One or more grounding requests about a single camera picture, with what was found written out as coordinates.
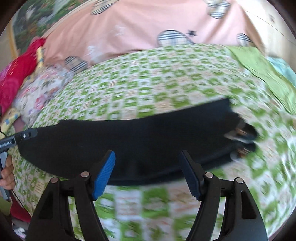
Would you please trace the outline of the left hand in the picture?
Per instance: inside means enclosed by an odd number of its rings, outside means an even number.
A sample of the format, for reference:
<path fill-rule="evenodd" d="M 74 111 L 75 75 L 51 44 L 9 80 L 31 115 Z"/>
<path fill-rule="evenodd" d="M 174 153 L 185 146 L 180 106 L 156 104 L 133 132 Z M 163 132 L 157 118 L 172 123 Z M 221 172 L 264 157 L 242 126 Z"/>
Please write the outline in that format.
<path fill-rule="evenodd" d="M 6 190 L 13 190 L 15 188 L 15 176 L 13 174 L 14 166 L 12 162 L 11 155 L 8 155 L 6 158 L 6 165 L 1 171 L 1 181 L 0 186 Z"/>

